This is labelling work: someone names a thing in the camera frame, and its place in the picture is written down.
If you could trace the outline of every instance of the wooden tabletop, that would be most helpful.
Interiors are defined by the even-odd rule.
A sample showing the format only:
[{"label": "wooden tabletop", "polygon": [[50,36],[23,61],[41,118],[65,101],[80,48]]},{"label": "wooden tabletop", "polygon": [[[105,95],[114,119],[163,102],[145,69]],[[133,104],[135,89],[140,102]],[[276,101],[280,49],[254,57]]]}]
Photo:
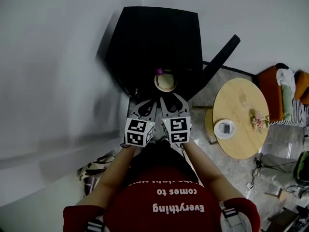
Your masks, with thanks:
[{"label": "wooden tabletop", "polygon": [[236,125],[236,133],[232,138],[217,138],[220,147],[236,159],[246,159],[257,153],[268,133],[268,128],[262,133],[252,129],[250,109],[260,111],[264,116],[269,114],[262,92],[252,82],[243,78],[235,78],[225,83],[214,102],[213,125],[221,119],[230,119]]}]

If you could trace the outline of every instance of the black and white marker cube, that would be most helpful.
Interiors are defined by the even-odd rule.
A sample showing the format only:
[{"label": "black and white marker cube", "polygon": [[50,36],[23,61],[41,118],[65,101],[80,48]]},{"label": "black and white marker cube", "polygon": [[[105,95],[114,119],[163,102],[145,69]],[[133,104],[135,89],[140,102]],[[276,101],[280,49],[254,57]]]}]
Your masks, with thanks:
[{"label": "black and white marker cube", "polygon": [[154,135],[155,123],[139,119],[126,119],[126,144],[145,147]]},{"label": "black and white marker cube", "polygon": [[171,144],[190,140],[191,117],[164,118],[163,129]]}]

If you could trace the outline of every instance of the tiled floor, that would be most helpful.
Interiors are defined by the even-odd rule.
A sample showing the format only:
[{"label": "tiled floor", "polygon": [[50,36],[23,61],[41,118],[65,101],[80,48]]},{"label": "tiled floor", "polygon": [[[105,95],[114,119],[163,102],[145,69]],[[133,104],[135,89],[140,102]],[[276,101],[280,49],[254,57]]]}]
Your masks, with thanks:
[{"label": "tiled floor", "polygon": [[[255,166],[253,162],[254,156],[249,159],[238,160],[228,156],[218,144],[210,145],[209,141],[213,141],[214,139],[209,138],[205,131],[205,112],[191,109],[192,106],[213,105],[215,97],[223,84],[236,77],[251,80],[249,76],[220,69],[206,87],[197,93],[188,103],[190,106],[192,122],[191,137],[214,161],[227,179],[246,197],[248,191],[246,184],[251,182],[251,171]],[[161,109],[157,109],[155,129],[156,138],[160,138],[164,135],[162,130]],[[260,151],[264,154],[271,153],[280,157],[296,159],[303,151],[302,137],[302,128],[274,125],[269,128],[267,139]],[[181,153],[181,150],[177,147],[173,148]],[[255,185],[254,203],[256,204],[261,217],[262,228],[266,226],[267,218],[280,211],[282,207],[294,207],[289,201],[280,203],[277,198],[266,196],[264,194],[265,192],[276,193],[278,188],[274,185],[267,183],[259,177],[256,177]]]}]

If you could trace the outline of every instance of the red t-shirt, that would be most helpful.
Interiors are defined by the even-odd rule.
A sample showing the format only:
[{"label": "red t-shirt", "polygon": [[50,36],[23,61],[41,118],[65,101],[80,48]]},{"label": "red t-shirt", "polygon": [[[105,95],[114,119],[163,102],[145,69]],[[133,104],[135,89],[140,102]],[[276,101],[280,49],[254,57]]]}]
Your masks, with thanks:
[{"label": "red t-shirt", "polygon": [[[251,201],[234,198],[225,201],[224,206],[245,214],[252,231],[259,231],[260,217]],[[63,231],[84,232],[90,220],[102,215],[111,232],[221,231],[221,209],[216,197],[170,167],[155,167],[141,173],[107,210],[90,205],[66,207]]]}]

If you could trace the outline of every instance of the flower bouquet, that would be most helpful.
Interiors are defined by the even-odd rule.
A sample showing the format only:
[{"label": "flower bouquet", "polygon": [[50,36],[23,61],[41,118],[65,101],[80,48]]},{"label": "flower bouquet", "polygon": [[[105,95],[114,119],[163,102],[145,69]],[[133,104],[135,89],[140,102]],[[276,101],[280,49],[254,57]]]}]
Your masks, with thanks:
[{"label": "flower bouquet", "polygon": [[263,116],[261,112],[250,109],[250,121],[252,128],[259,133],[262,133],[262,131],[269,126],[269,115]]}]

